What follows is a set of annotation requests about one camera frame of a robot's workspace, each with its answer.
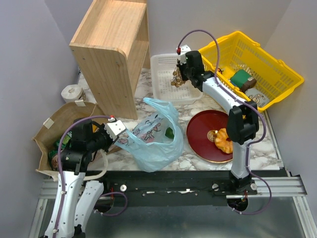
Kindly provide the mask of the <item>brown paper bag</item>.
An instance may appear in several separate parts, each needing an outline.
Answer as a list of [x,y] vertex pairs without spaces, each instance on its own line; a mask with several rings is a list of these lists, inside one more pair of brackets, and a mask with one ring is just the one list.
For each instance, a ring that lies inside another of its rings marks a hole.
[[[114,122],[112,116],[104,116],[98,105],[87,102],[67,103],[55,112],[44,123],[33,138],[42,152],[38,172],[48,175],[57,181],[62,175],[70,172],[74,175],[85,173],[92,160],[92,154],[103,151],[103,170],[94,176],[85,176],[84,180],[97,180],[107,171],[108,160],[103,149],[93,150],[93,134],[106,132],[105,125]],[[61,151],[62,140],[71,131],[70,147]],[[59,147],[54,142],[60,139]]]

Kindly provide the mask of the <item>green avocado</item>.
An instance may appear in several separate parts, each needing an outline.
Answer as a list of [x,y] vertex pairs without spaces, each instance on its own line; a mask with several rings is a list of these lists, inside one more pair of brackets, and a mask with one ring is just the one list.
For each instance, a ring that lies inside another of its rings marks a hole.
[[174,139],[174,133],[172,128],[168,127],[165,131],[165,136],[169,139]]

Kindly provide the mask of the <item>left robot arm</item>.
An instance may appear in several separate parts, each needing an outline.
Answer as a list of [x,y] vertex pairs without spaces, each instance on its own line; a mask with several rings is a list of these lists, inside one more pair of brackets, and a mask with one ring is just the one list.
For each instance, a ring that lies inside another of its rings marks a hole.
[[93,153],[108,152],[126,130],[122,121],[107,117],[98,124],[95,116],[77,119],[67,132],[72,137],[66,147],[58,146],[58,188],[46,238],[83,238],[90,214],[100,196],[109,192],[110,184],[101,177],[85,178]]

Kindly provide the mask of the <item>glazed ring doughnut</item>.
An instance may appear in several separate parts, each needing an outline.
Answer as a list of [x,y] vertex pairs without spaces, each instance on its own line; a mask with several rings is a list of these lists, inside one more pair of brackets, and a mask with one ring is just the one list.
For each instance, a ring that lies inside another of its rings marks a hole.
[[216,147],[226,154],[233,152],[233,141],[229,139],[226,128],[220,129],[214,141]]

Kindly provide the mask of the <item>wooden shelf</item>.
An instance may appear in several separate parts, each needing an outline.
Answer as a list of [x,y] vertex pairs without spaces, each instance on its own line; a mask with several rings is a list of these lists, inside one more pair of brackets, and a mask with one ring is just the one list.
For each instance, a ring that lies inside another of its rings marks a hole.
[[147,2],[94,0],[69,46],[103,113],[137,119],[139,76],[150,68]]

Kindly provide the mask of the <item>brown longan fruit bunch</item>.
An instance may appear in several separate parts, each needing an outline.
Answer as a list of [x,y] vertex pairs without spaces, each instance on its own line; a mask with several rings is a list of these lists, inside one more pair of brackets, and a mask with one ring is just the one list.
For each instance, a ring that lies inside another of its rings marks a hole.
[[179,67],[177,66],[175,67],[175,70],[172,75],[173,75],[173,79],[170,83],[171,86],[178,88],[182,85],[185,85],[186,81],[183,80]]

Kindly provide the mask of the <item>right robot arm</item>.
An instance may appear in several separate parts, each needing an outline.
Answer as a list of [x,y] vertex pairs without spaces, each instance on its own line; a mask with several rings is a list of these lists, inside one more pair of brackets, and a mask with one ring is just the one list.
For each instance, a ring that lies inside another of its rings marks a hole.
[[249,167],[250,147],[259,130],[259,112],[257,104],[243,101],[231,92],[214,72],[205,70],[199,51],[183,52],[177,49],[180,59],[177,67],[181,78],[211,96],[228,114],[226,132],[233,141],[233,163],[229,172],[228,189],[239,194],[252,183]]

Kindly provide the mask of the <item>light blue plastic bag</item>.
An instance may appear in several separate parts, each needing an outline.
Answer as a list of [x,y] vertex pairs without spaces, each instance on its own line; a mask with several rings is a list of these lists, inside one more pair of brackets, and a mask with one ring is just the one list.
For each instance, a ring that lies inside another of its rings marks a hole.
[[[155,111],[133,130],[126,130],[115,145],[129,152],[140,170],[151,173],[168,166],[182,155],[184,136],[178,111],[171,102],[152,98],[144,98],[143,101]],[[172,128],[174,139],[165,136],[168,127]]]

